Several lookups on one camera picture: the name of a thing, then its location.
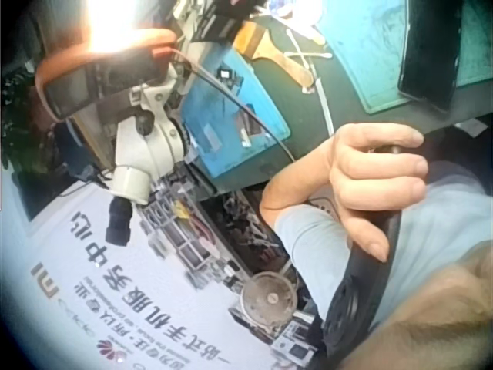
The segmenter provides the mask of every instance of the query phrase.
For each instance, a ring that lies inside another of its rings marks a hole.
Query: light blue sleeve
[[[316,207],[298,205],[278,217],[274,231],[324,320],[349,261],[346,230],[328,213]]]

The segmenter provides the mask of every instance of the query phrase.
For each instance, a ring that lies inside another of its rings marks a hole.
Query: black phone screen
[[[448,111],[457,82],[462,0],[407,0],[399,90]]]

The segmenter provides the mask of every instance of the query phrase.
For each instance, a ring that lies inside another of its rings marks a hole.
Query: orange lamp housing
[[[40,63],[36,89],[59,122],[108,96],[166,77],[171,58],[166,47],[175,43],[168,29],[140,29],[118,52],[93,52],[89,42],[74,45]]]

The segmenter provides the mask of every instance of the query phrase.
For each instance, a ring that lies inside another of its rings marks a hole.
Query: circular fan
[[[294,286],[284,276],[274,272],[253,276],[243,287],[240,301],[244,314],[264,327],[288,322],[298,304]]]

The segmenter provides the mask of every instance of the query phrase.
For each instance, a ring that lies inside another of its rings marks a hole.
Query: bright light
[[[132,41],[135,0],[86,0],[93,52],[118,52]]]

